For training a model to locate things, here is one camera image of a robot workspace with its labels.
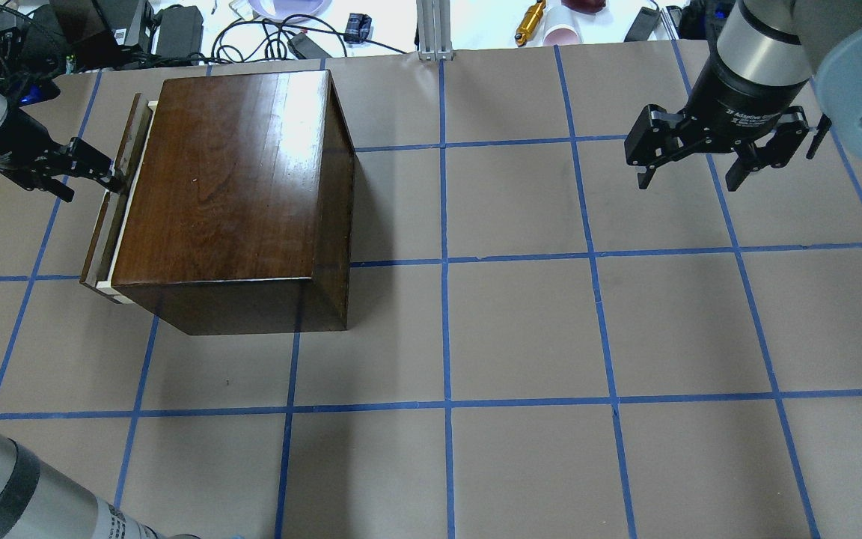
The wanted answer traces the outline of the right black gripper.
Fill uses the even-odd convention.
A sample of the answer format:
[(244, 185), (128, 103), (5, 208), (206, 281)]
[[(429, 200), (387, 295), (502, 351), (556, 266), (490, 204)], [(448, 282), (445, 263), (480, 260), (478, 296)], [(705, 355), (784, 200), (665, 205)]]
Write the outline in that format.
[(803, 86), (749, 81), (712, 52), (678, 112), (650, 103), (627, 134), (626, 163), (636, 166), (638, 188), (649, 188), (657, 168), (673, 159), (733, 151), (725, 183), (728, 192), (738, 191), (750, 174), (770, 165), (766, 149), (742, 146), (770, 133), (800, 138), (810, 129), (803, 107), (793, 105)]

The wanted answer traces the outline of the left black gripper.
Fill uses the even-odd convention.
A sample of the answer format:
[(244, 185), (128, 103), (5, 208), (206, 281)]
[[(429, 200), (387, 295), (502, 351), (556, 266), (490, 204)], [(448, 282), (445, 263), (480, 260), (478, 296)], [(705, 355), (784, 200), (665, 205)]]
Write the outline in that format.
[(21, 109), (10, 110), (0, 125), (0, 175), (18, 187), (71, 202), (74, 190), (55, 178), (57, 174), (68, 174), (95, 181), (110, 193), (123, 191), (123, 175), (102, 151), (82, 138), (72, 138), (64, 146), (67, 171), (55, 171), (51, 160), (62, 150), (62, 144), (52, 140), (48, 129)]

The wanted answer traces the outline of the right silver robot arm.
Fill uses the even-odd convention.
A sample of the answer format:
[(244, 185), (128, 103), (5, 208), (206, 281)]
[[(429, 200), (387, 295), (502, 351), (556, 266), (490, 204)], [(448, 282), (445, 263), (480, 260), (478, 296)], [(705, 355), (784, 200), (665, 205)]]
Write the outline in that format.
[(809, 81), (822, 116), (808, 157), (835, 129), (862, 158), (862, 1), (736, 2), (683, 109), (650, 103), (626, 137), (639, 188), (695, 153), (736, 155), (731, 192), (750, 174), (786, 166), (810, 129), (793, 103)]

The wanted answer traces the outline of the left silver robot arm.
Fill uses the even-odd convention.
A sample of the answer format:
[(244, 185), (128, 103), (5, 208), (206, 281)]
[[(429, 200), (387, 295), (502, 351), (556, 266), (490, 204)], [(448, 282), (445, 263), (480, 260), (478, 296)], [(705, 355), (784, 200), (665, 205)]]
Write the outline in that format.
[[(62, 201), (74, 191), (63, 175), (86, 177), (122, 191), (112, 161), (79, 138), (52, 140), (48, 129), (0, 93), (0, 174), (27, 190)], [(79, 482), (0, 433), (0, 538), (157, 538), (149, 525), (122, 512)]]

